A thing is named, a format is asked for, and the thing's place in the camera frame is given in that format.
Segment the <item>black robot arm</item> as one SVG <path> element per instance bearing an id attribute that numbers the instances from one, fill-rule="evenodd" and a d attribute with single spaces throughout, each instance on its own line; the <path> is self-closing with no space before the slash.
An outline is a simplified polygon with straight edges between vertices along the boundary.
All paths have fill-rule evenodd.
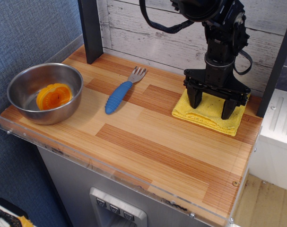
<path id="1" fill-rule="evenodd" d="M 203 93 L 224 99 L 221 118 L 228 119 L 236 107 L 246 105 L 251 90 L 238 81 L 235 60 L 243 51 L 249 35 L 245 10 L 238 0 L 174 0 L 172 5 L 191 22 L 201 22 L 207 41 L 205 69 L 185 69 L 184 85 L 192 108 L 197 108 Z"/>

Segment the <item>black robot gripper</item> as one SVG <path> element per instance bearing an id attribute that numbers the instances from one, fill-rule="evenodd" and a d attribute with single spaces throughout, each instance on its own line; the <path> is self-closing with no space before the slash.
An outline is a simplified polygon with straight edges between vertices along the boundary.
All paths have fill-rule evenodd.
<path id="1" fill-rule="evenodd" d="M 234 76 L 235 57 L 216 61 L 206 56 L 205 69 L 185 69 L 184 85 L 190 106 L 196 109 L 207 93 L 225 100 L 222 119 L 229 119 L 237 106 L 245 106 L 251 90 Z"/>

